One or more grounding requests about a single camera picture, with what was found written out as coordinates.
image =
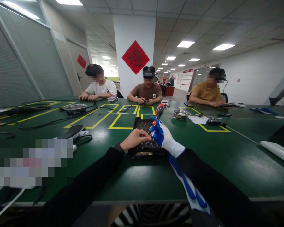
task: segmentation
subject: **bulletin board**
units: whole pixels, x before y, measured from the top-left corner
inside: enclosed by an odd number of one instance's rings
[[[182,78],[181,78],[182,85],[189,85],[190,80],[192,78],[192,71],[193,69],[183,71]]]

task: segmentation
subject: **metal bowl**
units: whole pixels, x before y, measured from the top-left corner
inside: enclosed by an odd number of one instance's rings
[[[86,107],[87,107],[86,104],[74,104],[74,105],[64,107],[63,109],[66,110],[70,114],[71,113],[75,114],[75,113],[86,111]]]
[[[187,112],[185,110],[174,110],[173,113],[178,119],[186,119],[188,116],[191,115],[190,112]]]

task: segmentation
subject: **red decoration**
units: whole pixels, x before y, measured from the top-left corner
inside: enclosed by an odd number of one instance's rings
[[[85,68],[86,61],[84,60],[84,58],[81,55],[79,55],[77,62],[82,66],[82,68]]]
[[[129,49],[125,52],[122,59],[137,74],[149,62],[149,58],[135,40]]]

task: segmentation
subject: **wristwatch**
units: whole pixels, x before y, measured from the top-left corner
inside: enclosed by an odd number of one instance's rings
[[[115,148],[117,151],[125,154],[124,150],[122,149],[122,147],[120,146],[120,143],[116,143],[113,148]]]

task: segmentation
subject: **blue and white glove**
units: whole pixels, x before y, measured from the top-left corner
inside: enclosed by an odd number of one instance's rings
[[[177,158],[184,150],[185,147],[176,142],[168,128],[160,120],[156,120],[156,125],[150,127],[152,138],[155,139],[157,144],[167,150],[172,156]]]

